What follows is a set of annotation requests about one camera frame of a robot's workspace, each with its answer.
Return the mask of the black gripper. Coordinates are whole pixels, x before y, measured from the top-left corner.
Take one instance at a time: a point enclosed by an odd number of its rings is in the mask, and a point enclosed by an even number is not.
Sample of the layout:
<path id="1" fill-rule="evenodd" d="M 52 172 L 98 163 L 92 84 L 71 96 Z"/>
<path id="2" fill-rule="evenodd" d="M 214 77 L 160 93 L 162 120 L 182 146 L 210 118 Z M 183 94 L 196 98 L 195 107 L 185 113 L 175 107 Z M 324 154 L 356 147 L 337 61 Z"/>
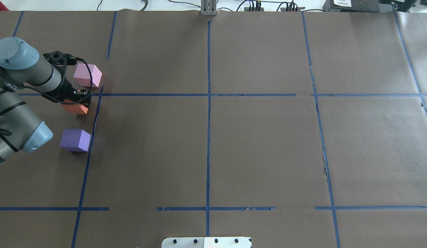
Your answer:
<path id="1" fill-rule="evenodd" d="M 90 105 L 92 97 L 86 96 L 88 94 L 88 90 L 76 90 L 66 78 L 55 90 L 50 91 L 51 101 L 55 103 Z"/>

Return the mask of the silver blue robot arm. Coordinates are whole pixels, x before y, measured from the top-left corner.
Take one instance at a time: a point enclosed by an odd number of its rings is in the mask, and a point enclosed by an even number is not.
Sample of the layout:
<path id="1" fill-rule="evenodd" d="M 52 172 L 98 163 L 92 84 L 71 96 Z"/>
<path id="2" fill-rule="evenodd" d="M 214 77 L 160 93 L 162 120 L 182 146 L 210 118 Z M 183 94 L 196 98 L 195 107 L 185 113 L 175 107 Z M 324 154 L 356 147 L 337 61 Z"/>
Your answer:
<path id="1" fill-rule="evenodd" d="M 18 37 L 0 40 L 0 165 L 23 150 L 32 153 L 53 138 L 53 132 L 18 94 L 30 89 L 64 105 L 91 103 L 91 90 L 77 90 L 65 74 L 85 60 L 60 51 L 40 54 Z"/>

